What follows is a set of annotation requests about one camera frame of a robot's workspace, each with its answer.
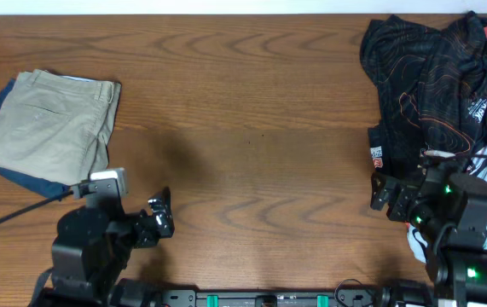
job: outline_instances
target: khaki pants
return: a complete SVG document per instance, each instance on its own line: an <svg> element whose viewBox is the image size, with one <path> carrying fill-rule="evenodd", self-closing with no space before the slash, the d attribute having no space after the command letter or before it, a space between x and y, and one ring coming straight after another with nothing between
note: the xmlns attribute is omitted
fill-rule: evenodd
<svg viewBox="0 0 487 307"><path fill-rule="evenodd" d="M20 73L0 110L0 167L67 185L105 170L120 89Z"/></svg>

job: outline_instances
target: pile of clothes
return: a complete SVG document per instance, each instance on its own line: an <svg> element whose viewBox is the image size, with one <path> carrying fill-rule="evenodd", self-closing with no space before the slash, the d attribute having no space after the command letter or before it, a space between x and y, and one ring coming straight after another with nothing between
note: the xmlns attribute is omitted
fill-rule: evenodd
<svg viewBox="0 0 487 307"><path fill-rule="evenodd" d="M44 197L108 165L121 85L35 70L0 92L0 175Z"/></svg>
<svg viewBox="0 0 487 307"><path fill-rule="evenodd" d="M380 97L380 124L368 131L377 171L405 178L427 150L487 154L487 19L470 12L442 31L395 15L373 20L360 56ZM487 181L487 159L467 171Z"/></svg>

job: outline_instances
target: black patterned garment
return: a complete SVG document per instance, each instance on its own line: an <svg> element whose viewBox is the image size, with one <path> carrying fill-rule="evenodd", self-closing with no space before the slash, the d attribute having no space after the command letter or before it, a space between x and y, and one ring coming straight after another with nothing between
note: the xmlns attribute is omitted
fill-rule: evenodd
<svg viewBox="0 0 487 307"><path fill-rule="evenodd" d="M487 147L487 20L473 12L439 31L373 20L361 64L378 89L380 124L368 131L377 171L405 178L428 149Z"/></svg>

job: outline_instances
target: green tape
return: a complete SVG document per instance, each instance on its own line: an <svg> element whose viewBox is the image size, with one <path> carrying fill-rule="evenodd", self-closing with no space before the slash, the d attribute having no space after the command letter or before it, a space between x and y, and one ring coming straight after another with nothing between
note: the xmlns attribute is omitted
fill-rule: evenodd
<svg viewBox="0 0 487 307"><path fill-rule="evenodd" d="M328 296L317 295L317 307L328 307Z"/></svg>
<svg viewBox="0 0 487 307"><path fill-rule="evenodd" d="M218 307L218 296L207 295L207 307Z"/></svg>

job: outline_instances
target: waistband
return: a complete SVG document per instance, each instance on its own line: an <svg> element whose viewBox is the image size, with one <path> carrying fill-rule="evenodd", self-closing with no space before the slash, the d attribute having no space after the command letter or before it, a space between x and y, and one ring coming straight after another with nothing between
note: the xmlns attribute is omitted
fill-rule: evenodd
<svg viewBox="0 0 487 307"><path fill-rule="evenodd" d="M34 72L21 72L16 82L42 84L51 88L75 94L93 95L96 100L110 102L114 95L114 82L77 81L56 76L52 73L35 69Z"/></svg>

